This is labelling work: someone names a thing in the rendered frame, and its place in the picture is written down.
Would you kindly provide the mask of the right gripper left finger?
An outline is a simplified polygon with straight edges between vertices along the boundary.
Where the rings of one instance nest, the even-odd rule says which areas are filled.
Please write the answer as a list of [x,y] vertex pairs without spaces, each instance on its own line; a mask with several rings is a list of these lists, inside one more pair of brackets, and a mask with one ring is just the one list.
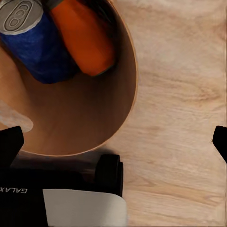
[[24,144],[20,126],[0,131],[0,182]]

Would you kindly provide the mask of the trash can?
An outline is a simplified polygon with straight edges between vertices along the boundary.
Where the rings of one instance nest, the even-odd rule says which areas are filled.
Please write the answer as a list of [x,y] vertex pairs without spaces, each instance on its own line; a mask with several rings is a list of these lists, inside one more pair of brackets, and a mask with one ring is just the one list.
[[[39,0],[44,8],[48,0]],[[114,0],[98,0],[114,20],[109,36],[116,64],[96,77],[78,65],[60,82],[36,80],[0,39],[0,101],[30,119],[21,151],[63,157],[94,150],[127,122],[138,92],[137,53],[128,25]],[[0,122],[0,131],[10,127]]]

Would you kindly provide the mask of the can of soda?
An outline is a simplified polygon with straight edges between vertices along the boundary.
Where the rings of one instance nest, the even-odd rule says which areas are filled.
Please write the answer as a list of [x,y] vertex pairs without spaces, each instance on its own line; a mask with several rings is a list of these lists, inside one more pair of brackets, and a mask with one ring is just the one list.
[[[95,0],[48,0],[50,13],[75,65],[91,78],[103,74],[116,62],[116,50],[91,2]],[[72,65],[72,66],[75,66]]]
[[60,82],[70,72],[68,51],[39,0],[0,0],[0,39],[43,84]]
[[[91,5],[95,10],[96,15],[99,21],[101,22],[101,24],[103,25],[104,29],[106,30],[107,34],[110,35],[112,33],[113,27],[115,26],[114,20],[111,18],[110,14],[107,12],[105,7],[98,0],[91,2]],[[75,65],[76,62],[74,61],[70,53],[68,54],[71,59],[71,64]]]

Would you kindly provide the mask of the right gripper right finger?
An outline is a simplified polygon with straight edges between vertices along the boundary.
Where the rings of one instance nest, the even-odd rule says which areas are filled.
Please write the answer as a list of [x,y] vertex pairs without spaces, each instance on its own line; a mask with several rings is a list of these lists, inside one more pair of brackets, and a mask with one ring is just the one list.
[[227,163],[227,128],[217,126],[212,142]]

